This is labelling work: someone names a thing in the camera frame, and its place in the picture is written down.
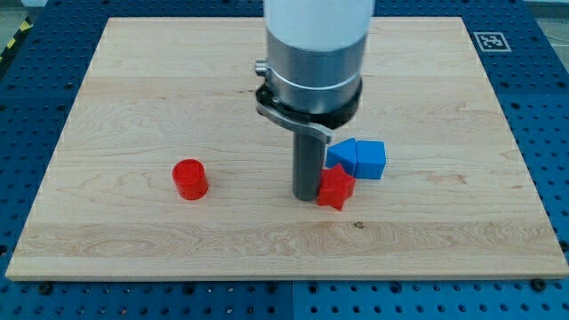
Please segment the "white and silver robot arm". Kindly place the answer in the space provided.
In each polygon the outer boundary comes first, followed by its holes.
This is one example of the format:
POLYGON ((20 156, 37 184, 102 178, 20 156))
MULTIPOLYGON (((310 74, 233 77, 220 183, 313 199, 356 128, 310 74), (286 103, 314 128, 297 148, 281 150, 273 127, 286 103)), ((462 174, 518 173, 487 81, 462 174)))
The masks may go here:
POLYGON ((361 75, 374 0, 267 0, 266 57, 257 112, 293 134, 293 195, 317 197, 325 148, 349 122, 363 90, 361 75))

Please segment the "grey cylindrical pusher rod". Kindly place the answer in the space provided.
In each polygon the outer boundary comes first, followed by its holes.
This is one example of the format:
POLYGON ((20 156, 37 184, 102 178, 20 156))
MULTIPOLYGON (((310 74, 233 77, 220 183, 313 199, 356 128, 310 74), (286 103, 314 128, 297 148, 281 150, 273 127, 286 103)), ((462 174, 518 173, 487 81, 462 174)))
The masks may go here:
POLYGON ((293 194, 301 201, 317 197, 325 160, 325 144, 313 136, 293 135, 293 194))

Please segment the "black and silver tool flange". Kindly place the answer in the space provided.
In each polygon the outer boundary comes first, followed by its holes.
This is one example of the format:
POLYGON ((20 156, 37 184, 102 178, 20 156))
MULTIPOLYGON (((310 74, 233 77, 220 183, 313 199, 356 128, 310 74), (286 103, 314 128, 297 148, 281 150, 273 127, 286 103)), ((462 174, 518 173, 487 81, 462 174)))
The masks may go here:
POLYGON ((276 98, 268 88, 270 67, 266 60, 256 60, 254 70, 257 76, 265 78, 265 82, 255 92, 257 112, 288 131, 330 144, 333 141, 333 130, 349 122, 357 112, 363 90, 362 80, 359 81, 355 95, 341 108, 323 114, 310 114, 294 110, 276 98))

